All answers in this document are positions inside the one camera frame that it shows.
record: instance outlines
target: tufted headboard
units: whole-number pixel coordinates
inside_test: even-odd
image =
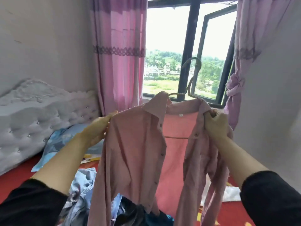
[[[27,79],[0,98],[0,175],[40,152],[58,129],[99,116],[94,91],[72,92]]]

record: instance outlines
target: hand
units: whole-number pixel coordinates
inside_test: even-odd
[[[110,119],[117,113],[118,111],[114,111],[106,117],[96,118],[80,133],[82,139],[87,143],[88,148],[94,146],[100,140],[104,139],[109,129]]]
[[[218,141],[221,138],[227,137],[229,131],[228,117],[223,112],[213,109],[204,114],[205,129],[210,138]]]

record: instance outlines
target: white wall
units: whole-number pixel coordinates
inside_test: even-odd
[[[35,77],[95,88],[87,0],[0,0],[0,95]]]
[[[301,192],[301,0],[246,77],[235,141]]]

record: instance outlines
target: black sleeve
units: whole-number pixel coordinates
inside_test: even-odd
[[[67,196],[35,179],[26,180],[0,205],[1,226],[55,226]]]
[[[249,176],[240,197],[256,226],[301,225],[301,194],[275,172]]]

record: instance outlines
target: person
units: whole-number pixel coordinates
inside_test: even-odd
[[[0,225],[54,226],[85,151],[105,137],[114,112],[77,134],[31,179],[0,205]],[[227,137],[227,115],[204,114],[205,129],[241,189],[241,200],[256,226],[301,225],[301,195]]]

